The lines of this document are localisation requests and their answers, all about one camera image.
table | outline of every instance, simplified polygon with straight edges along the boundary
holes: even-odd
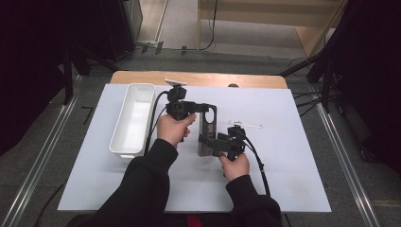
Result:
[[[201,19],[213,20],[217,0],[198,0],[197,39]],[[325,35],[341,17],[346,0],[218,0],[216,20],[296,26],[308,57],[316,54]]]
[[[226,128],[230,127],[227,124],[230,117],[233,120],[244,119],[246,123],[257,121],[264,125],[263,129],[246,129],[246,132],[256,149],[259,149],[271,195],[277,199],[283,212],[331,211],[295,103],[283,78],[176,72],[116,72],[113,75],[112,83],[105,86],[99,100],[63,192],[59,210],[95,211],[119,186],[127,164],[113,156],[108,145],[123,104],[127,83],[164,84],[165,78],[187,82],[185,100],[216,104],[219,132],[226,133]],[[241,88],[226,87],[231,83]],[[156,94],[169,88],[157,85]],[[255,97],[263,97],[266,108],[261,108],[260,100]],[[164,105],[160,103],[156,113]],[[192,136],[179,144],[179,157],[169,170],[171,188],[166,211],[229,212],[232,204],[224,189],[227,182],[222,177],[219,160],[216,157],[197,155],[197,125],[198,119],[191,126]],[[291,141],[285,140],[286,137],[291,138]],[[264,186],[255,158],[251,154],[248,157],[253,184],[259,193],[263,193]]]

person's left hand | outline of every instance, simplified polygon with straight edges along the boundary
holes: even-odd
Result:
[[[157,138],[164,139],[174,148],[177,148],[183,137],[187,137],[191,132],[187,127],[197,118],[197,115],[192,113],[181,121],[175,120],[171,115],[166,114],[159,118],[157,123]]]

person's right arm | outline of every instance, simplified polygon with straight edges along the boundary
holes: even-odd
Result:
[[[233,201],[231,212],[243,226],[282,226],[278,203],[266,195],[258,195],[249,175],[250,164],[245,154],[231,162],[224,154],[219,157],[226,176],[226,189]]]

hand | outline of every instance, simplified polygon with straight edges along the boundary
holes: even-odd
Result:
[[[187,127],[197,118],[197,115],[192,113],[186,119],[176,121],[171,115],[166,114],[159,118],[157,123],[157,138],[164,139],[174,148],[177,148],[183,137],[187,137],[191,132]]]
[[[233,162],[223,152],[218,158],[223,165],[224,176],[229,182],[237,177],[250,174],[250,161],[246,154],[241,153]]]

floor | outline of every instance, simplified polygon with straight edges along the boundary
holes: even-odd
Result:
[[[273,75],[275,72],[274,70],[269,71],[269,67],[271,69],[287,69],[304,59],[305,53],[294,27],[217,22],[215,41],[201,57],[194,53],[194,55],[187,54],[185,56],[187,61],[183,61],[183,63],[167,62],[160,63],[160,65],[142,63],[142,61],[161,62],[163,58],[167,61],[176,60],[181,57],[182,53],[181,51],[174,52],[174,49],[180,50],[183,46],[186,46],[187,49],[196,47],[194,36],[196,21],[191,16],[194,13],[193,10],[196,9],[196,2],[196,0],[141,1],[144,20],[147,20],[146,15],[155,15],[156,19],[152,20],[156,23],[144,24],[143,29],[149,28],[150,30],[140,34],[139,42],[150,45],[163,44],[166,51],[163,54],[157,54],[152,52],[154,50],[150,50],[143,55],[128,56],[117,65],[133,70],[166,71],[176,70],[177,67],[186,71],[209,71],[207,68],[209,65],[210,70],[216,72],[245,73],[249,70],[255,74],[268,72]],[[153,8],[147,3],[157,3],[153,5],[157,7]],[[202,27],[209,27],[209,25],[210,22],[203,21]],[[201,36],[201,46],[207,46],[211,40],[211,30],[205,29]],[[208,57],[212,59],[211,56],[214,61],[218,59],[221,65],[214,64],[212,67],[210,62],[208,63]],[[241,60],[241,62],[249,64],[233,65],[231,60]],[[202,62],[206,62],[205,66],[200,65]],[[6,219],[15,196],[25,193],[20,190],[21,185],[26,183],[29,171],[37,164],[37,158],[39,157],[38,160],[48,159],[48,164],[42,166],[43,169],[39,169],[42,176],[33,179],[36,181],[36,187],[25,193],[27,201],[22,206],[22,213],[14,218],[8,217],[2,226],[33,226],[44,207],[46,212],[40,226],[60,226],[60,223],[65,226],[65,223],[76,215],[75,213],[61,214],[57,211],[62,193],[55,192],[68,179],[69,171],[60,169],[71,169],[74,165],[80,144],[89,126],[86,119],[90,117],[90,108],[96,106],[96,97],[100,96],[104,84],[110,80],[111,73],[107,69],[99,65],[94,65],[93,68],[91,77],[77,77],[75,84],[81,87],[81,91],[77,91],[79,97],[72,110],[63,109],[64,107],[61,105],[63,94],[60,93],[37,119],[34,127],[26,134],[24,141],[11,152],[0,157],[2,173],[0,174],[0,197],[1,203],[6,204],[0,205],[1,221]],[[319,89],[319,84],[311,86],[305,82],[307,71],[306,68],[287,78],[288,87],[293,93],[305,93],[310,92],[311,89]],[[303,103],[313,98],[312,95],[309,95],[296,100],[297,103]],[[306,111],[307,108],[308,106],[299,109],[300,113]],[[315,108],[302,117],[302,120],[333,212],[331,214],[288,214],[290,222],[285,222],[285,226],[399,226],[401,223],[401,182],[398,176],[382,164],[368,164],[361,160],[357,142],[345,119],[336,111],[336,106],[332,105],[330,108],[333,110],[330,115]],[[48,147],[54,146],[56,149],[53,153],[45,156],[44,147],[46,143],[48,144],[45,135],[52,133],[53,122],[58,121],[59,113],[68,111],[71,111],[71,117],[68,119],[68,124],[63,126],[62,134],[59,135],[55,144],[47,145]],[[340,146],[337,148],[333,147],[333,144],[336,144],[333,142],[336,138],[328,135],[327,127],[329,126],[324,124],[324,119],[326,121],[327,119],[333,120],[335,131],[340,132]],[[334,161],[340,159],[341,153],[338,149],[341,148],[345,149],[352,163],[352,169],[357,174],[357,179],[362,186],[361,193],[365,193],[363,195],[367,196],[371,205],[364,209],[372,208],[373,212],[368,213],[374,214],[374,216],[367,217],[367,219],[373,220],[372,223],[363,218],[364,214],[361,214],[363,209],[358,207],[363,203],[358,203],[360,194],[352,189],[352,184],[355,182],[352,183],[353,179],[350,180],[346,177],[347,174],[341,166],[341,162]],[[47,200],[54,193],[55,197],[46,206]]]

